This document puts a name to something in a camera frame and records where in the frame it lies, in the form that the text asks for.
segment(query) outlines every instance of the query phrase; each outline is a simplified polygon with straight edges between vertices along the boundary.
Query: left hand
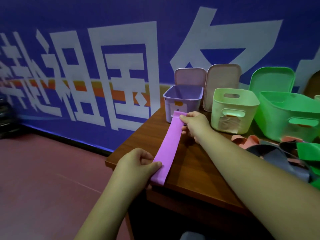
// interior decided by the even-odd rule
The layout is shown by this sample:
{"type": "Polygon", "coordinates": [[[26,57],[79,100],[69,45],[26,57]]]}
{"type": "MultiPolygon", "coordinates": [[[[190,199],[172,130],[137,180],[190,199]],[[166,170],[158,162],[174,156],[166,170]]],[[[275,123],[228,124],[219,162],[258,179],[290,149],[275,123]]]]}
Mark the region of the left hand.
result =
{"type": "Polygon", "coordinates": [[[148,180],[162,167],[160,161],[152,160],[153,156],[147,151],[133,149],[118,161],[106,189],[133,201],[144,188],[151,189],[151,185],[147,185],[148,180]]]}

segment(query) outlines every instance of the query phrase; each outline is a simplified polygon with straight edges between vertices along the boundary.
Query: floor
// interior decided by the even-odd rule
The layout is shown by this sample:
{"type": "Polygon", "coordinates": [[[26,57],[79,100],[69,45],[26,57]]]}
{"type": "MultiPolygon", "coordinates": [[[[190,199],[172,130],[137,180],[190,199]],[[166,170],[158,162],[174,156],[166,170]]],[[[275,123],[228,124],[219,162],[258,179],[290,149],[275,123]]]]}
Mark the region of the floor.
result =
{"type": "Polygon", "coordinates": [[[73,239],[112,174],[104,160],[34,134],[0,140],[0,239],[73,239]]]}

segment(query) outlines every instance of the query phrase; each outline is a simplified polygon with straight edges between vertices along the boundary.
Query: bin lid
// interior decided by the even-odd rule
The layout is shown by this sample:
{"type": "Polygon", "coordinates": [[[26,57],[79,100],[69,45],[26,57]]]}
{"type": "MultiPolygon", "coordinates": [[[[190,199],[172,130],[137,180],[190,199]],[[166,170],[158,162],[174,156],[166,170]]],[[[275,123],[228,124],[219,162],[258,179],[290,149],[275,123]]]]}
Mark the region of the bin lid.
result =
{"type": "Polygon", "coordinates": [[[238,64],[214,64],[207,72],[207,81],[204,87],[203,108],[211,112],[216,88],[238,88],[241,76],[241,67],[238,64]]]}
{"type": "Polygon", "coordinates": [[[207,71],[203,68],[179,68],[174,72],[174,84],[205,87],[207,71]]]}
{"type": "Polygon", "coordinates": [[[262,67],[256,70],[251,77],[249,90],[257,98],[260,92],[291,92],[294,86],[295,74],[288,67],[262,67]]]}

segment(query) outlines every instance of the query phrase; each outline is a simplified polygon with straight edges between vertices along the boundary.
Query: purple plastic bin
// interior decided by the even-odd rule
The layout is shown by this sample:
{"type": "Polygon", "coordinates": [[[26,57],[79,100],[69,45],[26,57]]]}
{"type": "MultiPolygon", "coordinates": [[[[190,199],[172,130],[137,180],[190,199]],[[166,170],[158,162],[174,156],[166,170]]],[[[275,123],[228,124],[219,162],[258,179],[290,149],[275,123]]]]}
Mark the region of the purple plastic bin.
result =
{"type": "Polygon", "coordinates": [[[174,85],[164,94],[165,115],[171,123],[174,111],[189,113],[197,111],[203,95],[203,87],[197,85],[174,85]]]}

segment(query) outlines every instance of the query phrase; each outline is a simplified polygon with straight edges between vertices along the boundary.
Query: pink resistance band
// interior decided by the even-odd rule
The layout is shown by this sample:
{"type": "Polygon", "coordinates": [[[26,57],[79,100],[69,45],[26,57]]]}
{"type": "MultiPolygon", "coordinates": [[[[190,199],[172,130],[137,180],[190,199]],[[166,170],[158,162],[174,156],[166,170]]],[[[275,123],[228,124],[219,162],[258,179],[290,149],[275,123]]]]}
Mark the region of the pink resistance band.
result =
{"type": "Polygon", "coordinates": [[[187,114],[180,111],[174,111],[168,132],[153,160],[154,162],[162,162],[162,168],[151,177],[152,182],[160,185],[165,184],[172,162],[174,161],[174,156],[176,155],[183,126],[183,122],[179,118],[180,115],[186,116],[187,114]]]}

